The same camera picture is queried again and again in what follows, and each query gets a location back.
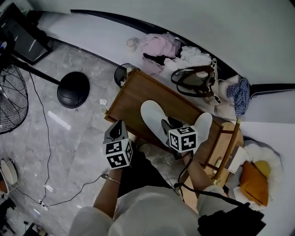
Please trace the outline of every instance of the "orange pillow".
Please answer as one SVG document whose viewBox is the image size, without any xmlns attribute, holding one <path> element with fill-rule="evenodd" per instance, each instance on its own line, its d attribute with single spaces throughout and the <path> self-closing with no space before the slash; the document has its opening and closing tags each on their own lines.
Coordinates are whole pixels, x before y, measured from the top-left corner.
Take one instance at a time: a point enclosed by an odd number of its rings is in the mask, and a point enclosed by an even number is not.
<svg viewBox="0 0 295 236">
<path fill-rule="evenodd" d="M 267 206 L 268 183 L 266 177 L 253 165 L 245 162 L 240 179 L 240 189 L 251 201 Z"/>
</svg>

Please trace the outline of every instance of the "plaid cloth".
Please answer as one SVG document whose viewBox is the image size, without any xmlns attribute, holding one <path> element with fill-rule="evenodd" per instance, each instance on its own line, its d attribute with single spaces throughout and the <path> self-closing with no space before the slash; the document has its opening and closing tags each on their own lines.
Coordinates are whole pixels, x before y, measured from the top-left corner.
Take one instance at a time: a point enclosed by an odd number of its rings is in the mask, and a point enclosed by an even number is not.
<svg viewBox="0 0 295 236">
<path fill-rule="evenodd" d="M 234 97 L 236 117 L 239 118 L 245 113 L 250 100 L 248 79 L 242 78 L 239 83 L 230 85 L 226 90 L 226 96 Z"/>
</svg>

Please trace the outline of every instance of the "white sleeve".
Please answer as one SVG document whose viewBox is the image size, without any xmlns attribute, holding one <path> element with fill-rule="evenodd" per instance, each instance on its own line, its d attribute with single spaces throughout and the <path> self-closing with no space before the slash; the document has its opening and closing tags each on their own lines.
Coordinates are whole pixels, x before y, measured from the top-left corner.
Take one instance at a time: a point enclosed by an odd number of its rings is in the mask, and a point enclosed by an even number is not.
<svg viewBox="0 0 295 236">
<path fill-rule="evenodd" d="M 113 224 L 112 218 L 101 210 L 87 206 L 81 208 L 70 228 L 70 236 L 104 236 L 108 235 Z"/>
<path fill-rule="evenodd" d="M 204 189 L 206 192 L 212 192 L 212 193 L 218 193 L 223 196 L 226 196 L 223 189 L 216 185 L 211 185 Z M 216 198 L 207 196 L 204 194 L 200 194 L 198 201 L 197 201 L 197 211 L 199 212 L 199 215 L 212 215 L 215 212 L 218 212 L 220 210 L 223 210 L 224 212 L 229 212 L 232 209 L 236 208 L 235 205 L 232 205 L 230 203 L 227 203 L 226 201 Z"/>
</svg>

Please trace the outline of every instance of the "black round fan base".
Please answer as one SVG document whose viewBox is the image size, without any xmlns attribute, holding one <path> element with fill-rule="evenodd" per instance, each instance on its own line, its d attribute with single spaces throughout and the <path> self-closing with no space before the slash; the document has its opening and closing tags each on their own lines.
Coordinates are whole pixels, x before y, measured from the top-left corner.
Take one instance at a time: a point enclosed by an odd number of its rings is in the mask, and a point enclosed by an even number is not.
<svg viewBox="0 0 295 236">
<path fill-rule="evenodd" d="M 87 99 L 90 91 L 89 80 L 80 72 L 71 72 L 63 77 L 57 88 L 57 98 L 66 108 L 77 108 Z"/>
</svg>

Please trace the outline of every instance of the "black pants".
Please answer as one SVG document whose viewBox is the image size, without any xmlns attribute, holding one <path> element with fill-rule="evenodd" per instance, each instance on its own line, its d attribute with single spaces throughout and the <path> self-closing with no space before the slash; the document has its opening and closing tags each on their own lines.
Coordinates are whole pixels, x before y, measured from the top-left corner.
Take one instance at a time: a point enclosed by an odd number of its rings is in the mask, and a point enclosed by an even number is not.
<svg viewBox="0 0 295 236">
<path fill-rule="evenodd" d="M 132 144 L 132 149 L 134 153 L 131 164 L 128 167 L 124 167 L 122 171 L 118 197 L 144 186 L 171 189 L 172 187 L 165 181 L 152 163 L 146 159 L 144 153 L 136 150 L 135 144 Z"/>
</svg>

